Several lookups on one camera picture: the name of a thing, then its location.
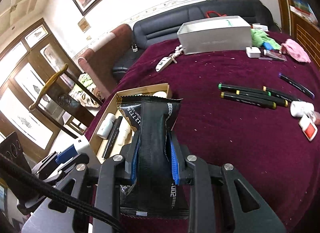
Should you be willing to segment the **red tote bag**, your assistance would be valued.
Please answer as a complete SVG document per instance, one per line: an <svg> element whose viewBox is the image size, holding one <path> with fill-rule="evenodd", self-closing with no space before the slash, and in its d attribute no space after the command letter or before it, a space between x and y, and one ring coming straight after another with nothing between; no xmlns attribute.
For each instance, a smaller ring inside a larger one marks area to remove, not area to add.
<svg viewBox="0 0 320 233"><path fill-rule="evenodd" d="M206 18L215 18L215 17L222 17L227 16L226 14L220 14L216 11L207 11L206 12Z"/></svg>

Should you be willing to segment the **black marker green cap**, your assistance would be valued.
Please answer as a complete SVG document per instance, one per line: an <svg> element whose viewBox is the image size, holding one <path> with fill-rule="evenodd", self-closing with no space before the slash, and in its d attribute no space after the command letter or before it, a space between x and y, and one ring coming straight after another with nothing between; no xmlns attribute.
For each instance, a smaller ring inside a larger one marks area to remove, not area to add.
<svg viewBox="0 0 320 233"><path fill-rule="evenodd" d="M244 91L249 93L271 96L271 93L268 91L263 91L259 89L249 88L249 87L241 87L241 86L230 85L225 83L219 83L217 87L219 90L225 91L225 92L236 93L237 91Z"/></svg>

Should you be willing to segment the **maroon velvet bedspread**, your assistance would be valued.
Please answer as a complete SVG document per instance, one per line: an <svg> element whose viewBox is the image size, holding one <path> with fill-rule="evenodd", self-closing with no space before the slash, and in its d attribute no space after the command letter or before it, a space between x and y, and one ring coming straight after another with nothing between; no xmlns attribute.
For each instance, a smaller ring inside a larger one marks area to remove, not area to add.
<svg viewBox="0 0 320 233"><path fill-rule="evenodd" d="M150 46L131 66L116 91L168 83L182 100L174 131L190 152L214 165L231 163L275 211L288 232L319 232L319 137L309 141L289 109L263 109L224 100L219 83L280 90L308 97L279 78L284 74L316 96L319 70L292 59L274 62L244 51L180 55L156 72L157 63L178 46L177 39Z"/></svg>

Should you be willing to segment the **red white small box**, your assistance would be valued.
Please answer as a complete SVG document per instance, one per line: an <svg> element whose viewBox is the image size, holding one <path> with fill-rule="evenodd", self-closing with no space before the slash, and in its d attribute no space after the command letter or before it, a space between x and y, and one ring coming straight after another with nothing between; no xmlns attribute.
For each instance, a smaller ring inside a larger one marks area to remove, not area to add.
<svg viewBox="0 0 320 233"><path fill-rule="evenodd" d="M312 119L307 115L303 115L298 122L303 134L309 141L312 141L317 135L318 129L316 125L313 123Z"/></svg>

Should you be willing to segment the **black pen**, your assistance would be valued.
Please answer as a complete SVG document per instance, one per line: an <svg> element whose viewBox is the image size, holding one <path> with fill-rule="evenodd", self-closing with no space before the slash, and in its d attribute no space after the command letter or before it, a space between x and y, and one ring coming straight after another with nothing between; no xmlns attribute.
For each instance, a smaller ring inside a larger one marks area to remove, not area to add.
<svg viewBox="0 0 320 233"><path fill-rule="evenodd" d="M105 150L103 152L104 159L107 159L110 156L110 153L112 152L112 148L113 148L114 143L115 143L117 136L119 134L119 128L120 128L120 124L122 122L122 119L123 119L123 117L120 116L114 122L114 125L111 129L111 132L107 138L107 145L106 145Z"/></svg>

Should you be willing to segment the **white pill bottle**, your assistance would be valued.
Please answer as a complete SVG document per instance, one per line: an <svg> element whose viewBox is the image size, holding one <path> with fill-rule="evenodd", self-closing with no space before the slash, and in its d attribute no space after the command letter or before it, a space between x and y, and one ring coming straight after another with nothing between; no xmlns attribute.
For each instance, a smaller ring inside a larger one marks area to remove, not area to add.
<svg viewBox="0 0 320 233"><path fill-rule="evenodd" d="M290 103L290 114L292 117L302 117L304 114L308 114L314 110L314 105L309 102L292 101Z"/></svg>

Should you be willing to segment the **white small bottle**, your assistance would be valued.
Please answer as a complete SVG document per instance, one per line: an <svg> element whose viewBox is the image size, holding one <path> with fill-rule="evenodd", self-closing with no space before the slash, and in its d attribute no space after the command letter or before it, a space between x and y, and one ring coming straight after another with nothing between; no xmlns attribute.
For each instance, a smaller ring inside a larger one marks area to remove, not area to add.
<svg viewBox="0 0 320 233"><path fill-rule="evenodd" d="M97 135L102 139L107 139L115 120L116 116L112 113L108 113L98 129Z"/></svg>

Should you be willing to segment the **white car key fob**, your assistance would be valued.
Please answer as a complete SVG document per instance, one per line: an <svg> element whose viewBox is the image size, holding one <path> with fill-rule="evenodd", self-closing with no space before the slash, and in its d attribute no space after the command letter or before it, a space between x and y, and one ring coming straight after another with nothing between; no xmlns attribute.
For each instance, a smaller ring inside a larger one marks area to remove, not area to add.
<svg viewBox="0 0 320 233"><path fill-rule="evenodd" d="M164 57L162 58L158 64L156 65L156 72L161 72L163 71L168 65L172 63L172 58L171 57Z"/></svg>

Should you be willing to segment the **black marker yellow caps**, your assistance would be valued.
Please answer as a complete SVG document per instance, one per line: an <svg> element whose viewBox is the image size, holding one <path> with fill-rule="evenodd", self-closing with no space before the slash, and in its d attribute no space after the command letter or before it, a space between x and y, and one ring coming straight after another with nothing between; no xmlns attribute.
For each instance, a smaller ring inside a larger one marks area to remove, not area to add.
<svg viewBox="0 0 320 233"><path fill-rule="evenodd" d="M276 109L276 103L272 101L263 100L261 98L244 96L244 95L237 95L233 93L225 93L221 92L220 97L225 100L230 100L234 102L240 102L244 104L249 104L252 106L257 106L261 108L269 108L269 109Z"/></svg>

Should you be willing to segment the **black snack packet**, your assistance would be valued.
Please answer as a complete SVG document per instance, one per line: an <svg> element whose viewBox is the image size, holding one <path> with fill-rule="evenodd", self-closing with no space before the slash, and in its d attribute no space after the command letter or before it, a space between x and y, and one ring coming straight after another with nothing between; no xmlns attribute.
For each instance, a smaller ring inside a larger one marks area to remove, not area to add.
<svg viewBox="0 0 320 233"><path fill-rule="evenodd" d="M157 96L125 96L118 109L140 133L137 180L122 187L120 211L131 217L186 219L184 192L171 174L171 132L180 110L179 99Z"/></svg>

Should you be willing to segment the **brown cardboard box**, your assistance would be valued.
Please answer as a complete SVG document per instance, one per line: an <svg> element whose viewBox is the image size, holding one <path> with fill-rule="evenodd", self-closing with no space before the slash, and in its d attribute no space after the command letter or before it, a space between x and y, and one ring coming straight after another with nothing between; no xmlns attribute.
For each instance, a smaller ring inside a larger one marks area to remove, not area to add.
<svg viewBox="0 0 320 233"><path fill-rule="evenodd" d="M97 154L100 163L103 163L111 156L119 154L121 148L132 141L135 129L130 128L129 119L121 114L121 111L118 109L118 104L120 103L121 97L139 95L156 95L158 97L171 98L172 92L168 83L161 83L115 93L114 96L110 98L106 108L99 111L99 113L101 113L99 122L97 124L91 124L91 127L94 129L92 130L92 135L88 137L89 144ZM100 133L106 124L105 120L109 119L112 115L115 117L115 120L112 122L107 136L103 138Z"/></svg>

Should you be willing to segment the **black leather sofa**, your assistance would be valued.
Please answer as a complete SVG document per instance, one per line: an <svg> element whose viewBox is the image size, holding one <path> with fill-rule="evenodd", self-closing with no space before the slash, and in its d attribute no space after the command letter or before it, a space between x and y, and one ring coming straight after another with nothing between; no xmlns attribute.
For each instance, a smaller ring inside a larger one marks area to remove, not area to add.
<svg viewBox="0 0 320 233"><path fill-rule="evenodd" d="M171 39L178 39L186 54L244 50L253 45L252 24L280 30L260 0L208 0L151 16L134 24L132 47L114 64L112 74L121 80L149 46Z"/></svg>

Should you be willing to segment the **grey paper gift bag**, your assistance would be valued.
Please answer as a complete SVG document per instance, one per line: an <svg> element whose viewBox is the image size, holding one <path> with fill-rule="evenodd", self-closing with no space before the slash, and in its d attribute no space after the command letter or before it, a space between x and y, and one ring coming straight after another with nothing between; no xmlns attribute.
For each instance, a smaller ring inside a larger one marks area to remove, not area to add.
<svg viewBox="0 0 320 233"><path fill-rule="evenodd" d="M252 46L251 26L240 16L185 22L177 36L185 54L245 50Z"/></svg>

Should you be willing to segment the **pink cloth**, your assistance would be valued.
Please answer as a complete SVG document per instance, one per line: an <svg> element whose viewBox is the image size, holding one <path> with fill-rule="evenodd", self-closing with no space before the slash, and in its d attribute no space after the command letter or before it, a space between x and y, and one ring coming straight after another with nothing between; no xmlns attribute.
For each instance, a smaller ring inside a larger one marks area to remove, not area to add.
<svg viewBox="0 0 320 233"><path fill-rule="evenodd" d="M304 48L302 48L300 44L292 39L287 39L284 43L282 43L279 51L281 54L288 54L297 62L311 63L311 60Z"/></svg>

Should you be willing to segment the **green cloth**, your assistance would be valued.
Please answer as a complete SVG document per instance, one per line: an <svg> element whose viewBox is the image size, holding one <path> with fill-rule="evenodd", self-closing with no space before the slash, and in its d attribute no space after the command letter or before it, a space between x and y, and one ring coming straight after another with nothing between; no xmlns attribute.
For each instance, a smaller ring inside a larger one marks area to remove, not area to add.
<svg viewBox="0 0 320 233"><path fill-rule="evenodd" d="M260 29L251 29L252 46L262 47L263 44L269 43L274 50L280 50L281 46L271 38L266 32Z"/></svg>

